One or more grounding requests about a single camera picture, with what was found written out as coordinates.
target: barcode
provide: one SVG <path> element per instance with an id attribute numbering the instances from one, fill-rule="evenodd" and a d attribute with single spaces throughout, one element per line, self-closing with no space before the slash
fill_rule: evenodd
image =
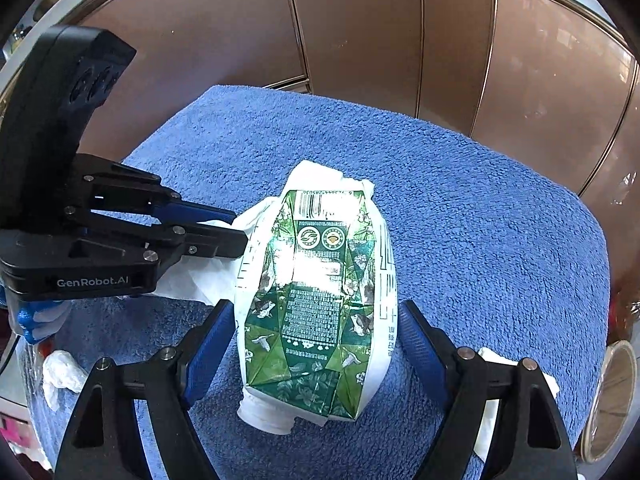
<path id="1" fill-rule="evenodd" d="M 313 191 L 296 193 L 294 205 L 296 220 L 330 220 L 335 215 L 335 200 L 332 195 Z"/>

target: blue towel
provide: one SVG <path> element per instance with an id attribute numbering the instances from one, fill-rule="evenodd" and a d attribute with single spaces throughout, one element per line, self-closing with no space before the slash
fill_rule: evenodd
<path id="1" fill-rule="evenodd" d="M 558 380 L 560 411 L 575 443 L 604 355 L 609 269 L 602 231 L 573 193 L 430 123 L 244 87 L 209 89 L 126 163 L 162 175 L 186 200 L 241 212 L 278 195 L 305 158 L 375 183 L 399 297 L 413 298 L 456 345 L 536 359 Z M 87 369 L 104 354 L 117 363 L 142 360 L 177 342 L 209 310 L 163 298 L 78 301 L 56 345 Z M 34 425 L 55 463 L 77 396 L 61 392 L 53 413 L 35 390 Z M 238 418 L 240 399 L 233 342 L 209 393 L 190 411 L 222 479 L 410 479 L 442 420 L 400 345 L 354 424 L 321 429 L 299 420 L 290 435 L 273 436 Z M 151 471 L 164 479 L 143 403 L 138 417 Z M 466 478 L 478 478 L 481 465 L 474 456 Z"/>

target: screw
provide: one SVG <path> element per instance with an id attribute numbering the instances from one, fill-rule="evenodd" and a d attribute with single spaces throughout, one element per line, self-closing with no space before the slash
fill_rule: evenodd
<path id="1" fill-rule="evenodd" d="M 165 346 L 160 351 L 160 358 L 162 361 L 168 361 L 169 359 L 173 359 L 175 356 L 175 348 L 172 346 Z"/>
<path id="2" fill-rule="evenodd" d="M 522 366 L 524 366 L 527 370 L 535 370 L 538 368 L 538 363 L 535 362 L 531 357 L 525 357 L 522 360 Z"/>
<path id="3" fill-rule="evenodd" d="M 98 368 L 98 370 L 106 370 L 110 366 L 111 366 L 111 359 L 109 359 L 108 357 L 101 357 L 100 359 L 98 359 L 98 362 L 95 364 L 95 367 Z"/>
<path id="4" fill-rule="evenodd" d="M 142 257 L 148 261 L 148 262 L 156 262 L 158 260 L 158 253 L 156 253 L 155 251 L 145 251 L 142 254 Z"/>
<path id="5" fill-rule="evenodd" d="M 458 348 L 458 355 L 465 361 L 469 361 L 476 356 L 476 352 L 468 346 L 461 346 L 460 348 Z"/>

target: blue glove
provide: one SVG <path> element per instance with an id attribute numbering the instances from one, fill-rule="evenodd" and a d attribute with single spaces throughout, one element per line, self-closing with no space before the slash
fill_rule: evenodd
<path id="1" fill-rule="evenodd" d="M 32 345 L 60 330 L 71 310 L 70 300 L 21 301 L 11 295 L 7 298 L 1 282 L 0 305 L 9 309 L 11 329 Z"/>

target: circular logo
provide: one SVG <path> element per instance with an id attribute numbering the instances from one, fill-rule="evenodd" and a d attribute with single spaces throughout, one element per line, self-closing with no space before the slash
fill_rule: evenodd
<path id="1" fill-rule="evenodd" d="M 344 244 L 344 232 L 337 227 L 330 227 L 322 233 L 322 245 L 330 251 L 337 251 Z"/>
<path id="2" fill-rule="evenodd" d="M 313 249 L 320 243 L 320 231 L 309 225 L 300 229 L 298 233 L 298 244 L 303 249 Z"/>

